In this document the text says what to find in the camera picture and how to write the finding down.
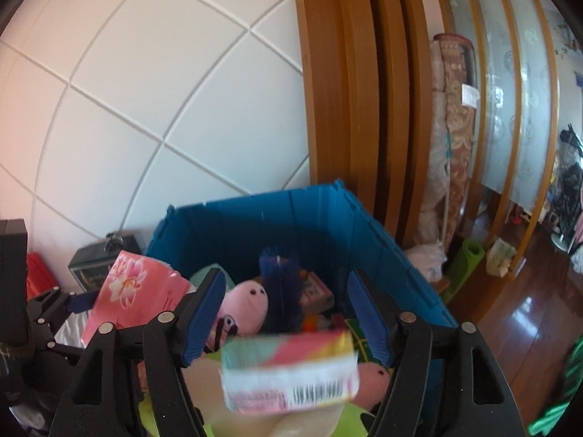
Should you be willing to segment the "pink tissue pack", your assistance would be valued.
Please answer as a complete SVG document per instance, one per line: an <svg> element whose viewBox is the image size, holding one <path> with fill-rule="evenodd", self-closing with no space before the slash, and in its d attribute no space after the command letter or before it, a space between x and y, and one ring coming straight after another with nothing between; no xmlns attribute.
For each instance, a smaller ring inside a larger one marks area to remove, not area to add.
<svg viewBox="0 0 583 437"><path fill-rule="evenodd" d="M101 324L118 330L147 324L164 311L174 311L191 283L168 264L148 256L120 252L89 312L81 336L85 346Z"/></svg>

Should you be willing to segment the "pink pig plush green dress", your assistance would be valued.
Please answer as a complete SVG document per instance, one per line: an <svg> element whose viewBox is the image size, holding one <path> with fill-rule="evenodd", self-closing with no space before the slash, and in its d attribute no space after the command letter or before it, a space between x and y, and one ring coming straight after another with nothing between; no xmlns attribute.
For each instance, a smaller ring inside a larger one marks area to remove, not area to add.
<svg viewBox="0 0 583 437"><path fill-rule="evenodd" d="M260 282L251 279L235 284L218 263L203 267L190 278L190 292L198 289L214 268L224 274L226 286L218 315L204 346L207 353L219 351L230 337L258 334L269 308L267 292Z"/></svg>

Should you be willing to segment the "colourful small carton box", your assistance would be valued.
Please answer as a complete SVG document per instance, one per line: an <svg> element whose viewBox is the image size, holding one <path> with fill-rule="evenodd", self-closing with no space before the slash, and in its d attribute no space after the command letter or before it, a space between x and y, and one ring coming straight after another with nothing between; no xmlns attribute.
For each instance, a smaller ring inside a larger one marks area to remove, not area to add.
<svg viewBox="0 0 583 437"><path fill-rule="evenodd" d="M225 405L241 414L339 405L359 390L358 354L343 330L235 337L220 351Z"/></svg>

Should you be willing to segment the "pink pig plush blue body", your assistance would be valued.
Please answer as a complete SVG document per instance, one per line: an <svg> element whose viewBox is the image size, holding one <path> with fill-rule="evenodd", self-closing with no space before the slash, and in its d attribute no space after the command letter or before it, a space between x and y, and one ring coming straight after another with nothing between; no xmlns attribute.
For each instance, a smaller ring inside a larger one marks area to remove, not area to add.
<svg viewBox="0 0 583 437"><path fill-rule="evenodd" d="M370 412L383 401L390 385L391 373L373 362L360 363L358 372L359 390L351 403Z"/></svg>

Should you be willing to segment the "red bear plastic case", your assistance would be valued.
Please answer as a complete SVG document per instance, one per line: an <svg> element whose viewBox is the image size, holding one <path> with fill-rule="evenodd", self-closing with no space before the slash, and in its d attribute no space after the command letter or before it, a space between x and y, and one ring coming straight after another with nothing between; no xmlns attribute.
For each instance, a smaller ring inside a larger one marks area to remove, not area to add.
<svg viewBox="0 0 583 437"><path fill-rule="evenodd" d="M31 300L57 287L57 281L39 253L27 254L27 299Z"/></svg>

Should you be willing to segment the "green frog plush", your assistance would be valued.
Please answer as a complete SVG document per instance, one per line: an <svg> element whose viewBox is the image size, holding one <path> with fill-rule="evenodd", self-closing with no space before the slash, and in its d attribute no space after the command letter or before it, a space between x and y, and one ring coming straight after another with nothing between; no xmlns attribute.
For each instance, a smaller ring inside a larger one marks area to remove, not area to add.
<svg viewBox="0 0 583 437"><path fill-rule="evenodd" d="M372 417L353 405L334 405L311 412L244 416L220 408L218 420L204 417L204 436L367 436L362 417Z"/></svg>

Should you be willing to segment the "black gift bag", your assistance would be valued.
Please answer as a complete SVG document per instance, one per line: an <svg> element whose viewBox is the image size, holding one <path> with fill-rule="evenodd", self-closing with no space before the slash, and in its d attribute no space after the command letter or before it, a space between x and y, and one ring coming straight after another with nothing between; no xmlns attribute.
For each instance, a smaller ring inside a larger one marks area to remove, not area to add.
<svg viewBox="0 0 583 437"><path fill-rule="evenodd" d="M111 232L105 239L78 249L68 269L84 291L98 290L121 251L142 253L135 235Z"/></svg>

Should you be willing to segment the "green yoga mat roll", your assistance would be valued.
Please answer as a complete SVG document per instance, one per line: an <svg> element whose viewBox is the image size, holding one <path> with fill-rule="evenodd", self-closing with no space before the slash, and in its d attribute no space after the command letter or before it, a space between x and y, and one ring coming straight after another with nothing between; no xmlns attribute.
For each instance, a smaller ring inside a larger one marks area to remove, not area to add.
<svg viewBox="0 0 583 437"><path fill-rule="evenodd" d="M463 287L466 280L472 275L484 256L485 250L480 242L474 239L465 239L461 243L461 248L455 255L453 262L445 274L450 284L440 294L446 305L454 299L455 294Z"/></svg>

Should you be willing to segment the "blue plastic storage crate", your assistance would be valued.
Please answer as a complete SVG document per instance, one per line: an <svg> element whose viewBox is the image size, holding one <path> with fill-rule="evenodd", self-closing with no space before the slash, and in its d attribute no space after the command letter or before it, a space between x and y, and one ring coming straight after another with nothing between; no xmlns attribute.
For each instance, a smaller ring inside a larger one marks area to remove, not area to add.
<svg viewBox="0 0 583 437"><path fill-rule="evenodd" d="M186 278L217 263L241 282L258 274L266 249L315 272L339 305L350 271L361 269L400 309L428 324L455 324L393 237L341 182L171 206L146 253Z"/></svg>

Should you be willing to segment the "rolled patterned rug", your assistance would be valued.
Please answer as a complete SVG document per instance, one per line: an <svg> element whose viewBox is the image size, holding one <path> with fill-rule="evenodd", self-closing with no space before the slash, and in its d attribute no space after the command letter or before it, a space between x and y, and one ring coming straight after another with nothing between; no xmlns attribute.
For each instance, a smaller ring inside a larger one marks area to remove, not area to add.
<svg viewBox="0 0 583 437"><path fill-rule="evenodd" d="M446 252L465 201L480 95L474 47L464 36L442 33L430 42L432 121L424 194L414 240Z"/></svg>

